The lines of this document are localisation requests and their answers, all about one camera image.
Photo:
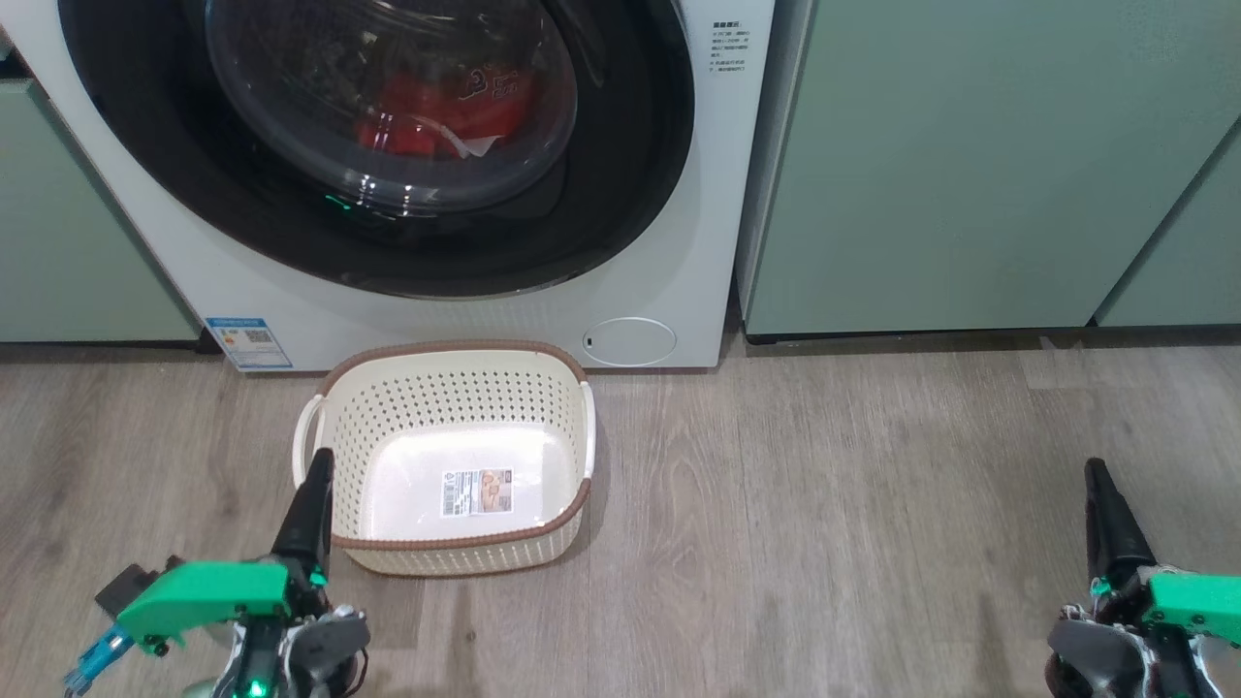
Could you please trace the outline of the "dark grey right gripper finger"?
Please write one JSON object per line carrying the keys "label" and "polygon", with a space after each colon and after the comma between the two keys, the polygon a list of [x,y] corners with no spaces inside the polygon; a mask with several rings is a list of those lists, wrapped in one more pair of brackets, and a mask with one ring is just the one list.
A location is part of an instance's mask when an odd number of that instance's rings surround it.
{"label": "dark grey right gripper finger", "polygon": [[1139,568],[1157,565],[1157,556],[1104,460],[1086,460],[1083,473],[1090,576],[1119,590]]}

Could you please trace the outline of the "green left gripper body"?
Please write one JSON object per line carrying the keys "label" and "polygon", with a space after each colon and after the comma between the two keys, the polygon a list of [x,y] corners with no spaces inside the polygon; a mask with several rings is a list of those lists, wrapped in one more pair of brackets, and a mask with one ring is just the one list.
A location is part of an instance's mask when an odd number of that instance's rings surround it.
{"label": "green left gripper body", "polygon": [[221,623],[230,662],[208,697],[352,697],[366,679],[369,623],[333,605],[326,586],[319,561],[179,561],[115,614],[115,627],[168,655],[182,633]]}

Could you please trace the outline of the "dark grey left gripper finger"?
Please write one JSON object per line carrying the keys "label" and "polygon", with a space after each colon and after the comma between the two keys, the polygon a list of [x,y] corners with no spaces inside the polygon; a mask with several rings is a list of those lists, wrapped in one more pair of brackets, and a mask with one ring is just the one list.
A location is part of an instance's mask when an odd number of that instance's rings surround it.
{"label": "dark grey left gripper finger", "polygon": [[315,587],[326,585],[330,570],[334,473],[333,448],[316,450],[271,546],[279,559],[297,561]]}

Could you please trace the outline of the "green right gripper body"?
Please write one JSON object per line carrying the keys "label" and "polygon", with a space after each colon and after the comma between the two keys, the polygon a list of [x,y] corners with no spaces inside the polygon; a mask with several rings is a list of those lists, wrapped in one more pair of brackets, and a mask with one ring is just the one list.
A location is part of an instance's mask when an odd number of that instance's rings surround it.
{"label": "green right gripper body", "polygon": [[1090,604],[1061,609],[1045,681],[1054,697],[1220,697],[1209,661],[1239,640],[1237,576],[1098,576]]}

